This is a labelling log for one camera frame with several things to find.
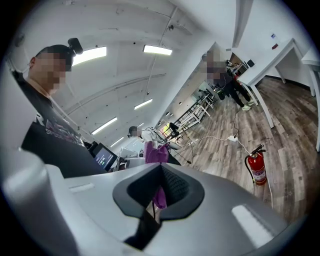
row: white ceiling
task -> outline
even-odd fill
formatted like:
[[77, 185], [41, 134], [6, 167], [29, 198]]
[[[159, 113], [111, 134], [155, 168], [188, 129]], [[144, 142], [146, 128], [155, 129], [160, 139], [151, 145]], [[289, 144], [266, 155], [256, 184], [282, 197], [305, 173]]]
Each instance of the white ceiling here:
[[[117, 117], [116, 122], [95, 135], [109, 146], [125, 136], [130, 126], [149, 123], [158, 110], [157, 103], [161, 104], [159, 96], [169, 87], [162, 86], [168, 67], [198, 30], [178, 9], [172, 22], [174, 30], [167, 31], [161, 43], [173, 53], [156, 57], [148, 85], [150, 94], [145, 95], [155, 55], [144, 53], [143, 47], [159, 45], [174, 9], [165, 0], [48, 1], [21, 28], [26, 35], [24, 52], [15, 49], [17, 54], [12, 58], [23, 70], [43, 47], [67, 44], [72, 37], [79, 39], [84, 50], [107, 47], [106, 57], [72, 67], [72, 73], [67, 74], [67, 85], [53, 98], [72, 120], [89, 132]], [[152, 103], [134, 110], [134, 106], [151, 98]]]
[[[25, 41], [19, 48], [11, 48], [11, 60], [17, 69], [27, 70], [29, 60], [39, 50], [66, 45], [70, 38], [78, 38], [84, 50], [106, 47], [106, 57], [72, 67], [67, 85], [53, 98], [88, 132], [117, 117], [94, 136], [110, 146], [125, 137], [130, 126], [154, 126], [159, 121], [216, 39], [224, 47], [233, 42], [236, 1], [174, 3], [178, 7], [172, 19], [174, 30], [165, 32], [176, 7], [167, 0], [46, 1], [21, 27], [19, 33], [25, 34]], [[143, 46], [157, 46], [160, 41], [160, 46], [173, 52], [171, 56], [157, 55], [147, 89], [150, 94], [146, 95], [155, 55], [144, 53]], [[152, 103], [134, 110], [151, 98]]]

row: power strip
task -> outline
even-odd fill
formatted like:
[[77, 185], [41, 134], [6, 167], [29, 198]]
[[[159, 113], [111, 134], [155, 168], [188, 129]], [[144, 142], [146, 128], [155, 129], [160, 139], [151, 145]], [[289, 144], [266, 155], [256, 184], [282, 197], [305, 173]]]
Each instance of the power strip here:
[[230, 135], [230, 136], [228, 137], [228, 140], [229, 140], [229, 141], [232, 141], [232, 142], [237, 142], [237, 141], [238, 141], [238, 137], [234, 137], [233, 135]]

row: black pants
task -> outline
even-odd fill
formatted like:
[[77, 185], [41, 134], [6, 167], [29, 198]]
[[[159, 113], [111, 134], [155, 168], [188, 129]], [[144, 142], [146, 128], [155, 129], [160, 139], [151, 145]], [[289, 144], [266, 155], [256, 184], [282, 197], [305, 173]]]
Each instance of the black pants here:
[[234, 101], [241, 107], [243, 108], [245, 105], [242, 103], [242, 101], [239, 99], [239, 96], [236, 92], [236, 90], [243, 95], [243, 97], [249, 102], [250, 101], [250, 96], [248, 95], [247, 91], [240, 85], [237, 84], [235, 81], [231, 81], [230, 83], [227, 84], [228, 87], [228, 93], [234, 99]]

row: purple cloth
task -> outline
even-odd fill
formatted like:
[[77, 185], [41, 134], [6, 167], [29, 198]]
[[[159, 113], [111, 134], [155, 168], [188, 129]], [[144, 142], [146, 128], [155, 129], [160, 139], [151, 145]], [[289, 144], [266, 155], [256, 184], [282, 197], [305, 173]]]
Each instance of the purple cloth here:
[[[144, 157], [145, 163], [167, 163], [169, 158], [169, 152], [166, 145], [159, 145], [158, 148], [153, 147], [153, 142], [148, 141], [144, 144]], [[155, 196], [152, 198], [154, 204], [164, 209], [167, 207], [166, 194], [164, 189], [160, 186]]]

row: monitor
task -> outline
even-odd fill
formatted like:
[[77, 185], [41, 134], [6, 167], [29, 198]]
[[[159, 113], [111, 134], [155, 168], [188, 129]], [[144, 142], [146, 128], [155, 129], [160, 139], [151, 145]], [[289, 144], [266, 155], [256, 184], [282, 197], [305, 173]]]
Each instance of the monitor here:
[[110, 169], [117, 159], [117, 155], [101, 143], [99, 143], [98, 146], [96, 146], [96, 148], [92, 151], [92, 155], [96, 163], [106, 171]]

